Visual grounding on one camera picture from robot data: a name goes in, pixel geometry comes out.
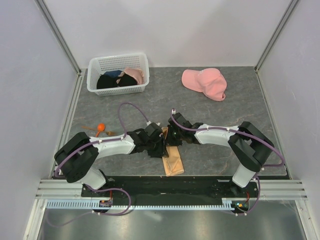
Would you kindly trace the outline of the peach cloth napkin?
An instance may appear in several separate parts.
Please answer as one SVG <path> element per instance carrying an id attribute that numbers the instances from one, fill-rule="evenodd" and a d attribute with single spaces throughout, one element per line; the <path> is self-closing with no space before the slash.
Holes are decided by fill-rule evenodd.
<path id="1" fill-rule="evenodd" d="M 166 147 L 167 156 L 162 157 L 165 175 L 176 176 L 185 172 L 181 155 L 177 146 Z"/>

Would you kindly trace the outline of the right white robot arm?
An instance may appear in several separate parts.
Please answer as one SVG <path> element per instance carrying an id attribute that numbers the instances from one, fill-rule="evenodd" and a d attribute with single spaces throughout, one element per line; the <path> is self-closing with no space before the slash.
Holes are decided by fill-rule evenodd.
<path id="1" fill-rule="evenodd" d="M 250 180 L 263 168 L 275 145 L 252 123 L 244 121 L 239 126 L 211 126 L 202 122 L 191 124 L 179 112 L 173 111 L 168 119 L 168 146 L 188 144 L 218 145 L 232 149 L 239 166 L 229 184 L 235 197 L 247 191 Z"/>

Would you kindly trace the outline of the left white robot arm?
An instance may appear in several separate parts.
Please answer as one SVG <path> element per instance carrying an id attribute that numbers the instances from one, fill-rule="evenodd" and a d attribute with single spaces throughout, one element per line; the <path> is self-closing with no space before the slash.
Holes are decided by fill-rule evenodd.
<path id="1" fill-rule="evenodd" d="M 130 155 L 146 151 L 151 158 L 167 157 L 165 136 L 162 128 L 150 123 L 125 134 L 110 137 L 89 137 L 77 133 L 54 155 L 58 164 L 55 176 L 62 172 L 68 183 L 81 182 L 92 188 L 99 197 L 110 191 L 107 177 L 93 168 L 95 160 L 114 155 Z"/>

